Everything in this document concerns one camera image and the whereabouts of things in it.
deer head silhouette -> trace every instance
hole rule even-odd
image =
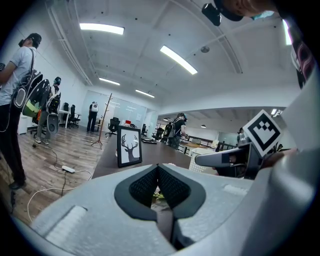
[[[136,148],[139,145],[138,139],[137,139],[136,136],[134,136],[134,141],[135,141],[135,145],[133,146],[132,143],[131,143],[131,148],[129,148],[128,144],[125,146],[126,134],[121,137],[121,146],[125,148],[126,152],[128,152],[129,162],[137,161],[137,160],[140,159],[139,157],[134,157],[134,155],[132,153],[134,148]]]

white t-shirt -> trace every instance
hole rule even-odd
[[[10,60],[16,69],[13,71],[9,80],[2,85],[0,90],[0,106],[10,104],[11,98],[23,78],[31,68],[32,52],[36,58],[37,49],[34,47],[20,47]]]

man in white shirt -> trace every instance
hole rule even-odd
[[[30,34],[19,43],[20,49],[13,55],[5,69],[0,72],[0,151],[9,165],[14,182],[10,189],[17,190],[25,185],[25,171],[21,161],[18,143],[20,111],[11,104],[12,97],[23,78],[31,68],[32,51],[36,56],[42,38],[37,33]]]

ceiling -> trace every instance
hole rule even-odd
[[[216,108],[202,109],[197,111],[185,111],[187,116],[187,127],[201,128],[205,125],[207,129],[236,133],[240,127],[243,127],[261,110],[265,110],[269,115],[273,109],[284,110],[283,107],[237,107],[237,108]],[[168,123],[177,117],[177,113],[159,115],[158,120]],[[282,118],[275,117],[274,120],[282,128],[285,124]]]
[[[208,0],[69,0],[54,1],[56,20],[64,40],[86,73],[91,85],[115,88],[99,77],[164,99],[181,90],[208,86],[217,77],[245,74],[255,69],[282,67],[282,22],[278,15],[232,22],[222,17],[214,26],[202,13]],[[79,23],[124,27],[124,34],[80,30]],[[191,75],[160,52],[166,45],[197,71]],[[201,47],[210,51],[202,53]],[[220,83],[212,86],[223,87]]]

perforated plastic basket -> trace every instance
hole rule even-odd
[[[212,169],[212,167],[201,166],[201,165],[198,165],[195,163],[196,156],[205,155],[205,154],[212,154],[212,153],[215,153],[215,152],[212,150],[209,150],[209,149],[205,149],[205,148],[197,147],[197,148],[192,149],[189,170],[199,172],[199,173],[218,175],[217,171]]]

